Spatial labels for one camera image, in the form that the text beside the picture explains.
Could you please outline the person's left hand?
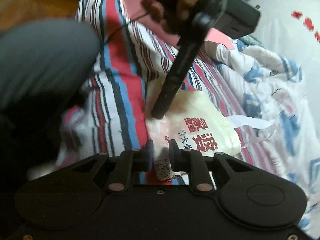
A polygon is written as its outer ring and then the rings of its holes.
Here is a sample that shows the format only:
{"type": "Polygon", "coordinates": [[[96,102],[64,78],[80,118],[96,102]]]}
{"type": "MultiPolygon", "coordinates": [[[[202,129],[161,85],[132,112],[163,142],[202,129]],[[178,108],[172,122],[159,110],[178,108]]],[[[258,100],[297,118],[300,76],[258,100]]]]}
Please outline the person's left hand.
{"type": "Polygon", "coordinates": [[[150,14],[150,17],[159,23],[162,29],[169,34],[176,34],[178,24],[184,22],[189,17],[189,9],[192,8],[198,0],[178,0],[175,9],[172,11],[163,7],[159,0],[141,0],[142,7],[150,14]]]}

